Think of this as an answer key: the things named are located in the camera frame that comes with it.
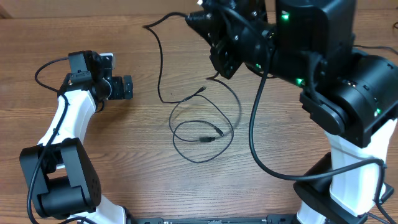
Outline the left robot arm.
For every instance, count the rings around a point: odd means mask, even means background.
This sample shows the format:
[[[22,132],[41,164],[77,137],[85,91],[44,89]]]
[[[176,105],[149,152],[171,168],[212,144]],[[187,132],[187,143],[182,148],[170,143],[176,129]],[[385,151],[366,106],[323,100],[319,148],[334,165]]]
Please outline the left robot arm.
[[[28,186],[29,220],[37,223],[36,212],[61,223],[133,223],[126,207],[102,194],[100,178],[83,147],[88,123],[104,109],[105,101],[132,99],[132,78],[113,76],[112,53],[84,50],[65,59],[70,73],[55,90],[58,108],[50,127],[19,156]]]

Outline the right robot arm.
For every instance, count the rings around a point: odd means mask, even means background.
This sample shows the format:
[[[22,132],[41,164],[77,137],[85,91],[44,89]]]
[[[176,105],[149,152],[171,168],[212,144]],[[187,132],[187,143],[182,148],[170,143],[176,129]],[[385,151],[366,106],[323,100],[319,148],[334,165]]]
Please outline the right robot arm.
[[[355,1],[278,0],[276,22],[263,1],[202,1],[187,24],[211,47],[215,70],[241,65],[266,80],[302,89],[300,102],[331,151],[294,182],[302,204],[288,223],[364,223],[394,189],[385,182],[387,148],[397,126],[397,66],[354,44]]]

